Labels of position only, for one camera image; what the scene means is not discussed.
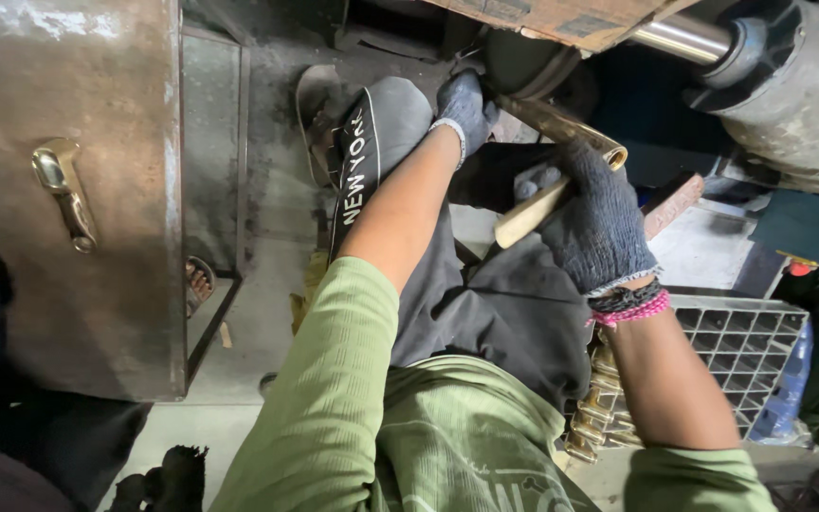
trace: concrete floor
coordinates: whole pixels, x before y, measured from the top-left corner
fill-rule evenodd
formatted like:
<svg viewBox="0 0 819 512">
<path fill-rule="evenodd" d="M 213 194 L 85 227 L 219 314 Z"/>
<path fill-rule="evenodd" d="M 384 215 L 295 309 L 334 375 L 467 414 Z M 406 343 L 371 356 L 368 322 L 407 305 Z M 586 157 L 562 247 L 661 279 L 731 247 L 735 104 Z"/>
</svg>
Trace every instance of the concrete floor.
<svg viewBox="0 0 819 512">
<path fill-rule="evenodd" d="M 257 38 L 251 49 L 248 123 L 248 213 L 246 278 L 227 315 L 232 348 L 218 340 L 209 349 L 188 398 L 154 406 L 146 427 L 117 481 L 160 464 L 176 445 L 209 447 L 205 508 L 218 492 L 229 463 L 261 410 L 260 378 L 276 371 L 292 342 L 289 294 L 301 289 L 301 273 L 314 248 L 310 216 L 316 188 L 296 125 L 292 91 L 311 64 L 335 64 L 340 76 L 370 84 L 383 76 L 412 80 L 434 105 L 438 85 L 450 64 L 424 64 L 366 47 L 349 53 L 332 50 L 316 32 L 328 33 L 337 2 L 250 0 L 232 4 Z M 296 23 L 297 13 L 309 14 Z M 184 41 L 186 244 L 189 251 L 220 267 L 233 261 L 236 198 L 237 50 L 186 38 Z M 495 216 L 454 208 L 457 237 L 482 250 L 491 242 Z M 189 322 L 193 345 L 217 308 L 228 283 Z M 813 467 L 806 452 L 765 450 L 761 460 L 801 461 Z M 583 466 L 564 456 L 559 463 L 603 510 L 619 510 L 629 453 L 604 452 L 597 466 Z M 108 508 L 113 491 L 101 510 Z"/>
</svg>

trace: blue container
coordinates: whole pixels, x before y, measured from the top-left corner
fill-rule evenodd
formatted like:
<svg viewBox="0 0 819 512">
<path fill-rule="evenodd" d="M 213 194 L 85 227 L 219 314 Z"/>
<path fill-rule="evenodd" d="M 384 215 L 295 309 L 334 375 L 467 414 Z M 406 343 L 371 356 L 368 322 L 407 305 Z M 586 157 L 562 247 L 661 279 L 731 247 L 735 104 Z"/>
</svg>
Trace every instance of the blue container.
<svg viewBox="0 0 819 512">
<path fill-rule="evenodd" d="M 811 373 L 812 348 L 811 323 L 806 322 L 779 376 L 776 388 L 767 399 L 764 410 L 757 416 L 748 439 L 768 445 L 779 445 L 780 440 L 789 445 L 794 440 L 794 421 L 801 407 L 804 385 Z"/>
</svg>

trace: black bracelet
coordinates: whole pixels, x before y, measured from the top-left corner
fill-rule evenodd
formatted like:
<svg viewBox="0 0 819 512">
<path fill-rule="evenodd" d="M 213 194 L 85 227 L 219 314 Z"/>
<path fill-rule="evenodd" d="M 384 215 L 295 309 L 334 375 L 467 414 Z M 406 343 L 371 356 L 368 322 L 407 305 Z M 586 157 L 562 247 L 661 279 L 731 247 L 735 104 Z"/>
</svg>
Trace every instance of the black bracelet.
<svg viewBox="0 0 819 512">
<path fill-rule="evenodd" d="M 659 283 L 659 278 L 654 278 L 653 282 L 643 288 L 630 290 L 628 288 L 614 288 L 611 295 L 607 297 L 596 297 L 587 299 L 590 309 L 598 312 L 618 312 L 627 311 L 650 301 L 663 290 L 663 285 Z"/>
</svg>

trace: hand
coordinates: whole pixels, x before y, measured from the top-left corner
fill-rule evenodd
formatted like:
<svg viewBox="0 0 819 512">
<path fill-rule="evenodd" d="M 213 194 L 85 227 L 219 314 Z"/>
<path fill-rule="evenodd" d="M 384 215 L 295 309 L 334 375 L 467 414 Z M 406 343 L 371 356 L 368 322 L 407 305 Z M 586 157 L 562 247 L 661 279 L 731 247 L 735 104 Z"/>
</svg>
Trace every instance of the hand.
<svg viewBox="0 0 819 512">
<path fill-rule="evenodd" d="M 637 194 L 624 169 L 612 172 L 599 152 L 582 141 L 564 146 L 554 164 L 578 191 L 539 231 L 577 290 L 598 297 L 656 274 L 658 263 L 644 238 Z"/>
<path fill-rule="evenodd" d="M 438 118 L 432 128 L 447 125 L 461 139 L 461 164 L 480 148 L 498 121 L 498 107 L 482 98 L 479 74 L 465 69 L 438 89 Z"/>
</svg>

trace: grid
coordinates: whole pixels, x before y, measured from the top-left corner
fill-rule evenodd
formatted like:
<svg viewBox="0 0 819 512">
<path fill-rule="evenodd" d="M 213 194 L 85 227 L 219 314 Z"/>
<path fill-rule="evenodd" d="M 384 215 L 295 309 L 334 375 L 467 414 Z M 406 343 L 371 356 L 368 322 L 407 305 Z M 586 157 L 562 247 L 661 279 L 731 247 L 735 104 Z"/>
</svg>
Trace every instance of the grid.
<svg viewBox="0 0 819 512">
<path fill-rule="evenodd" d="M 745 439 L 775 388 L 808 313 L 780 301 L 695 295 L 672 295 L 672 308 L 691 347 L 725 392 Z M 590 458 L 591 448 L 635 444 L 631 414 L 610 350 L 594 341 L 590 351 L 590 395 L 565 414 L 569 426 L 576 420 L 572 428 L 580 432 L 576 444 L 581 448 L 571 448 L 570 443 L 564 447 L 575 457 L 578 454 L 573 452 L 581 451 L 580 460 Z M 564 440 L 573 440 L 570 432 Z"/>
</svg>

